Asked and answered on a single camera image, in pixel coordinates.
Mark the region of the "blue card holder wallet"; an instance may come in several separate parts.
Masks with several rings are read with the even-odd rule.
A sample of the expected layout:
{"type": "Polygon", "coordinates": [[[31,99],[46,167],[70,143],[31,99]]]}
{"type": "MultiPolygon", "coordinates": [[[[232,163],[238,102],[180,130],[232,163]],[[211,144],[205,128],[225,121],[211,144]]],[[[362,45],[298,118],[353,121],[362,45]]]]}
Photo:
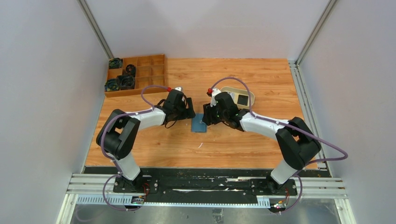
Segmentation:
{"type": "Polygon", "coordinates": [[[202,121],[204,114],[197,113],[194,118],[191,119],[191,132],[193,133],[206,133],[207,125],[202,121]]]}

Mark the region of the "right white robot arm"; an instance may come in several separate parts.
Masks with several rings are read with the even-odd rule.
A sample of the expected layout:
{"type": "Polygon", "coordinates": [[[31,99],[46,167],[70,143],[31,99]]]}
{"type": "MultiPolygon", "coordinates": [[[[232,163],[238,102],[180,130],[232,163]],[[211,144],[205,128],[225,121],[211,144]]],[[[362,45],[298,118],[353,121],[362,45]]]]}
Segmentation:
{"type": "Polygon", "coordinates": [[[211,101],[203,106],[202,118],[206,125],[223,123],[232,129],[258,133],[277,141],[283,159],[267,177],[271,187],[283,186],[321,150],[321,144],[299,117],[291,120],[260,117],[249,109],[239,109],[227,92],[209,89],[207,95],[211,101]]]}

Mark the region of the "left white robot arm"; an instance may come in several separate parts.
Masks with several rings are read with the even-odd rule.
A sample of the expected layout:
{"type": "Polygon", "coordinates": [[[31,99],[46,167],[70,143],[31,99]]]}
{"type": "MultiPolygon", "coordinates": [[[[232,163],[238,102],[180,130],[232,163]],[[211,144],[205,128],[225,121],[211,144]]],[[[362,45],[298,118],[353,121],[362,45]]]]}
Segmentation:
{"type": "Polygon", "coordinates": [[[113,110],[97,135],[96,143],[103,155],[114,163],[119,177],[134,181],[141,172],[132,155],[138,131],[195,116],[192,99],[179,89],[169,89],[167,97],[149,109],[137,112],[113,110]]]}

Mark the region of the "black card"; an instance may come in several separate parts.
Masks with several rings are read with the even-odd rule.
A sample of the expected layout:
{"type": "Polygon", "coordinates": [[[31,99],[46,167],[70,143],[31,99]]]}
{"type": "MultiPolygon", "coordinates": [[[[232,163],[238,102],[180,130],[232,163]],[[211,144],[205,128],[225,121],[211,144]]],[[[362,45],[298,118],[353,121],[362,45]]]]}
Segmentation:
{"type": "Polygon", "coordinates": [[[237,104],[242,106],[249,105],[249,97],[247,95],[238,95],[237,104]]]}

